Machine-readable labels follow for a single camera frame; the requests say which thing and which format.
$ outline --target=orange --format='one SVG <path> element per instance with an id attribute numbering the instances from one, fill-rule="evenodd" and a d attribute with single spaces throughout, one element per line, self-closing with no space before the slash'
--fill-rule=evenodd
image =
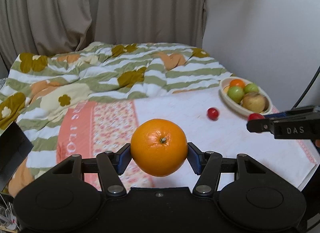
<path id="1" fill-rule="evenodd" d="M 152 119 L 139 126 L 132 135 L 130 149 L 141 170 L 158 177 L 179 169 L 188 154 L 183 130 L 164 119 Z"/>
<path id="2" fill-rule="evenodd" d="M 232 86 L 239 86 L 241 88 L 244 88 L 245 87 L 245 83 L 241 80 L 241 79 L 233 79 L 231 82 L 230 82 L 230 87 Z"/>

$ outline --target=beige curtain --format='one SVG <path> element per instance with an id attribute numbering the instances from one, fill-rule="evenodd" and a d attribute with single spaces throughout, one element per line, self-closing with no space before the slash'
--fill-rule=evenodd
<path id="1" fill-rule="evenodd" d="M 53 55 L 111 44 L 177 42 L 201 47 L 204 0 L 0 0 L 0 55 Z"/>

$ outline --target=striped comforter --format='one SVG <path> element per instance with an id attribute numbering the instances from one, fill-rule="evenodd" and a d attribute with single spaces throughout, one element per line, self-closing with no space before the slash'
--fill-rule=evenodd
<path id="1" fill-rule="evenodd" d="M 26 167 L 37 178 L 54 166 L 68 108 L 219 85 L 231 73 L 200 48 L 182 44 L 111 45 L 53 57 L 22 53 L 0 90 L 1 132 L 14 120 L 34 147 Z"/>

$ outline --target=white bowl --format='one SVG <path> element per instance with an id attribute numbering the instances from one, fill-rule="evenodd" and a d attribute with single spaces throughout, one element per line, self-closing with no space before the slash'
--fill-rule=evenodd
<path id="1" fill-rule="evenodd" d="M 249 116 L 250 114 L 254 113 L 244 107 L 242 107 L 241 105 L 237 104 L 236 102 L 234 102 L 230 97 L 228 97 L 227 93 L 224 91 L 225 87 L 229 86 L 230 82 L 233 80 L 233 79 L 241 79 L 246 85 L 249 84 L 249 83 L 252 83 L 250 82 L 249 80 L 246 80 L 244 78 L 239 78 L 239 77 L 230 77 L 230 78 L 225 78 L 223 80 L 220 81 L 220 95 L 223 99 L 223 101 L 231 108 L 233 109 L 234 111 L 236 111 L 237 113 L 241 114 L 241 115 L 244 115 L 244 116 Z M 267 110 L 265 110 L 265 112 L 261 113 L 262 115 L 269 115 L 271 114 L 271 111 L 272 111 L 272 101 L 270 99 L 270 97 L 267 95 L 266 92 L 264 92 L 264 90 L 260 87 L 259 88 L 259 93 L 261 95 L 264 95 L 267 100 L 269 101 L 269 107 Z"/>

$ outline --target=bed sheet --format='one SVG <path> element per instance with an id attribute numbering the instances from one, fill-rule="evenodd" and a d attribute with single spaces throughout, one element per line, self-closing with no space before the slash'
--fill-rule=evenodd
<path id="1" fill-rule="evenodd" d="M 220 111 L 217 121 L 211 121 L 206 115 L 206 110 L 213 105 Z M 276 140 L 270 133 L 249 133 L 247 119 L 228 109 L 219 97 L 218 87 L 113 103 L 80 102 L 65 115 L 57 153 L 51 161 L 61 162 L 71 154 L 95 158 L 103 151 L 116 152 L 130 142 L 138 126 L 154 118 L 179 125 L 188 142 L 193 142 L 203 152 L 215 151 L 227 158 L 236 158 L 239 153 L 248 154 L 300 190 L 310 172 L 320 163 L 318 152 L 312 152 L 304 140 Z M 84 179 L 100 190 L 97 174 L 85 174 Z M 131 187 L 192 189 L 199 176 L 187 161 L 171 175 L 153 177 L 132 160 L 120 179 L 127 191 Z M 223 175 L 219 189 L 229 182 Z"/>
<path id="2" fill-rule="evenodd" d="M 0 133 L 14 120 L 33 144 L 9 184 L 14 196 L 56 162 L 69 108 L 215 87 L 231 75 L 201 48 L 172 43 L 111 45 L 52 57 L 21 53 L 0 89 Z"/>

